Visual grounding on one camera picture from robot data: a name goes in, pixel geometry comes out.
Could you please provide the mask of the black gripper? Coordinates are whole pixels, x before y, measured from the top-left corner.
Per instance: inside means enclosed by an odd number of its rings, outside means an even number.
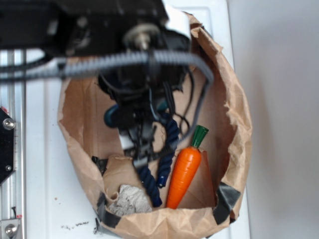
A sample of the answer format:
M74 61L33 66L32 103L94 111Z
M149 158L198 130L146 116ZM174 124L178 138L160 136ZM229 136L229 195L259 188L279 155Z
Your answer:
M155 50L118 53L98 61L99 84L116 105L105 112L104 122L126 135L132 146L126 154L135 168L172 154L180 142L179 130L166 132L166 141L154 150L154 123L166 126L176 113L173 92L181 88L187 53Z

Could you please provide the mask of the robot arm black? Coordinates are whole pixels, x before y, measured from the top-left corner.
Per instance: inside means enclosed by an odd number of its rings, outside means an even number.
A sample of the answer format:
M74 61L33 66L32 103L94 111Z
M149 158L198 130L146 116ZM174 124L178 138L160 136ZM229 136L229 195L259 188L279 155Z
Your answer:
M2 50L39 49L43 56L2 66L1 82L96 75L115 102L104 115L109 127L126 133L136 167L174 154L177 136L153 148L154 123L175 114L173 92L180 90L190 51L189 26L160 0L3 0Z

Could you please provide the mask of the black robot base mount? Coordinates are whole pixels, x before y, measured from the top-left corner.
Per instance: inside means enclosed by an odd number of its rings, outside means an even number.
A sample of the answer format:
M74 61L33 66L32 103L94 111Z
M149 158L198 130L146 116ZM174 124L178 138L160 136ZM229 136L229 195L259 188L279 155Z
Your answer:
M15 121L0 108L0 185L14 171L14 128Z

